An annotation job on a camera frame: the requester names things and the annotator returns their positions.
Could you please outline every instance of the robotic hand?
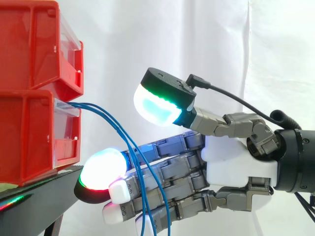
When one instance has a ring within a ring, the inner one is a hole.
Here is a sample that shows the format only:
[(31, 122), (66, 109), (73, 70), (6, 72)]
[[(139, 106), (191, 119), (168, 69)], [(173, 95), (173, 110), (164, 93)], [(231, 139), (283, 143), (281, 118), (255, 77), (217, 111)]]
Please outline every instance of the robotic hand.
[[(192, 89), (195, 86), (222, 92), (255, 114), (235, 113), (219, 117), (194, 107), (196, 94)], [(142, 169), (154, 221), (151, 224), (146, 213), (145, 235), (153, 235), (153, 225), (157, 233), (167, 228), (166, 204), (171, 221), (189, 218), (202, 211), (212, 212), (217, 207), (251, 211), (252, 202), (257, 200), (255, 196), (271, 196), (272, 187), (296, 193), (310, 216), (314, 213), (314, 197), (308, 204), (297, 193), (315, 193), (314, 131), (301, 130), (281, 111), (274, 111), (268, 117), (194, 75), (183, 82), (153, 68), (148, 69), (134, 101), (138, 112), (147, 120), (158, 125), (173, 123), (192, 130), (140, 147), (149, 162), (171, 157), (151, 166), (162, 184), (167, 203), (152, 173), (148, 168)], [(273, 132), (262, 117), (284, 130)], [(131, 153), (125, 151), (123, 154), (132, 169)], [(141, 155), (136, 154), (144, 164)], [(210, 184), (225, 187), (218, 192), (202, 191)], [(111, 199), (103, 209), (107, 224), (120, 223), (141, 213), (143, 205), (137, 173), (130, 173), (110, 184), (107, 197)], [(140, 215), (136, 218), (138, 235), (142, 223)]]

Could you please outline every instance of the white fingertip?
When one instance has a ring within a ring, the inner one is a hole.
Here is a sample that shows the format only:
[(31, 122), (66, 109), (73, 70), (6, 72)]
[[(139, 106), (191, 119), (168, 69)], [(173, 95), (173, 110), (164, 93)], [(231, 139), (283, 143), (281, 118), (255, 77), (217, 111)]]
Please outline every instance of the white fingertip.
[(120, 205), (109, 203), (103, 208), (103, 219), (106, 224), (114, 225), (124, 221)]
[(113, 182), (109, 188), (109, 195), (114, 204), (123, 204), (130, 201), (129, 189), (123, 179)]
[[(142, 216), (136, 220), (136, 229), (137, 229), (137, 235), (141, 236)], [(143, 236), (154, 236), (152, 224), (148, 215), (146, 215), (146, 222), (145, 222), (145, 229), (144, 229)]]

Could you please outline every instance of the black cable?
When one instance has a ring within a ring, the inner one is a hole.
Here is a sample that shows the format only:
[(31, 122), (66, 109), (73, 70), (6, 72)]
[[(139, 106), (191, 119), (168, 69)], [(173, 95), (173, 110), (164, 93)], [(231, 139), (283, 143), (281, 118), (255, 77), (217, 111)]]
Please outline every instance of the black cable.
[(217, 91), (217, 92), (219, 92), (219, 93), (222, 93), (222, 94), (224, 94), (224, 95), (226, 95), (226, 96), (228, 96), (228, 97), (234, 99), (235, 101), (241, 103), (242, 105), (244, 105), (244, 106), (247, 107), (248, 109), (250, 109), (250, 110), (252, 110), (253, 112), (255, 112), (257, 115), (263, 117), (265, 120), (270, 121), (270, 122), (272, 122), (273, 124), (276, 124), (276, 125), (278, 125), (278, 126), (281, 127), (281, 123), (280, 123), (280, 122), (278, 122), (278, 121), (276, 121), (276, 120), (270, 118), (269, 116), (267, 116), (266, 114), (264, 114), (263, 112), (261, 112), (261, 111), (258, 110), (257, 108), (253, 107), (251, 104), (247, 103), (247, 102), (244, 101), (243, 99), (239, 98), (238, 96), (235, 96), (235, 95), (229, 93), (228, 91), (225, 91), (225, 90), (223, 90), (223, 89), (221, 89), (221, 88), (218, 88), (218, 87), (216, 87), (216, 86), (213, 86), (213, 85), (210, 85), (210, 86), (209, 86), (209, 89), (212, 89), (212, 90), (214, 90), (214, 91)]
[(270, 196), (274, 195), (274, 193), (275, 193), (274, 189), (271, 186), (269, 186), (269, 194), (270, 194)]
[(308, 207), (306, 205), (303, 204), (303, 202), (298, 198), (299, 202), (301, 203), (302, 207), (304, 208), (304, 210), (307, 212), (307, 214), (310, 216), (310, 218), (313, 220), (313, 222), (315, 223), (315, 216), (311, 213), (311, 211), (308, 209)]
[(306, 206), (309, 211), (311, 211), (313, 214), (315, 214), (315, 209), (298, 193), (294, 193), (297, 199), (304, 205)]

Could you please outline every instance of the white fabric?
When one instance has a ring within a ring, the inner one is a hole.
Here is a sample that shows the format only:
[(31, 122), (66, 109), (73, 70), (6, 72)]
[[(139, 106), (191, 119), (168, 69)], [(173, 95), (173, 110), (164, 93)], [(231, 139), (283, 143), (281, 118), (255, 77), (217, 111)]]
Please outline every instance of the white fabric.
[[(249, 55), (247, 0), (58, 2), (69, 25), (84, 42), (85, 90), (78, 101), (104, 107), (139, 145), (183, 131), (176, 126), (154, 126), (136, 112), (133, 93), (148, 67), (181, 79), (193, 73), (243, 95)], [(303, 90), (314, 85), (311, 78), (315, 61), (311, 20), (314, 8), (311, 10), (310, 6), (311, 1), (306, 0), (258, 0), (252, 4), (252, 60), (246, 99), (266, 112), (285, 107), (284, 111), (297, 117), (304, 127), (314, 129), (315, 113), (310, 110), (314, 98), (311, 91)], [(295, 27), (286, 26), (286, 21)], [(297, 22), (305, 25), (299, 27)], [(241, 109), (239, 104), (214, 91), (196, 91), (198, 107), (221, 116)], [(300, 117), (301, 112), (307, 112), (308, 116)], [(105, 121), (83, 112), (80, 164), (107, 147), (126, 149)], [(105, 225), (103, 206), (78, 201), (64, 214), (60, 236), (136, 235), (134, 220)], [(299, 234), (288, 225), (296, 226)], [(174, 222), (172, 235), (293, 236), (310, 235), (312, 227), (293, 196), (277, 192), (271, 203), (256, 214), (227, 209), (200, 213), (192, 219)]]

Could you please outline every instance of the glowing fingertip sensor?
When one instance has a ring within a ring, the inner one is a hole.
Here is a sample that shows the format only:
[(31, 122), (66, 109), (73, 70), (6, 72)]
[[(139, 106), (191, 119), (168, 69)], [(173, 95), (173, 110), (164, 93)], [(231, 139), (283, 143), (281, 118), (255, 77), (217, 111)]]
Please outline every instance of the glowing fingertip sensor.
[(114, 148), (107, 148), (91, 156), (85, 163), (79, 182), (87, 189), (102, 191), (123, 177), (127, 163), (122, 153)]
[(158, 126), (172, 124), (182, 113), (174, 103), (152, 94), (141, 84), (134, 94), (133, 101), (137, 112), (144, 119)]

